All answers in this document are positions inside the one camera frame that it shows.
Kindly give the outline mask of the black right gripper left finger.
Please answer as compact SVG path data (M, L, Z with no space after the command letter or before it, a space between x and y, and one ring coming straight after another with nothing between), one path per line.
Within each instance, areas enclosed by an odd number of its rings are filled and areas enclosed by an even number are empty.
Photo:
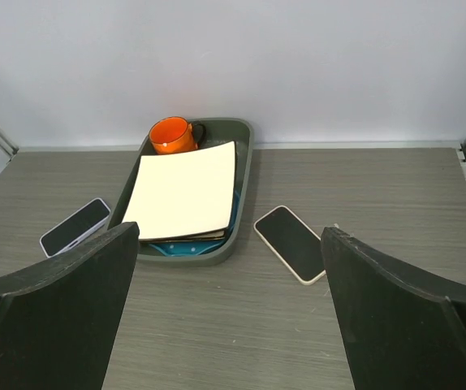
M121 223L0 277L0 389L102 387L138 236L135 223Z

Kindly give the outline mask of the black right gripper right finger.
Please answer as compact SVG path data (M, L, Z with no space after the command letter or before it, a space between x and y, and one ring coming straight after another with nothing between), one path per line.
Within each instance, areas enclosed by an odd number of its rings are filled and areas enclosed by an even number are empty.
M327 227L321 253L357 389L466 389L466 285Z

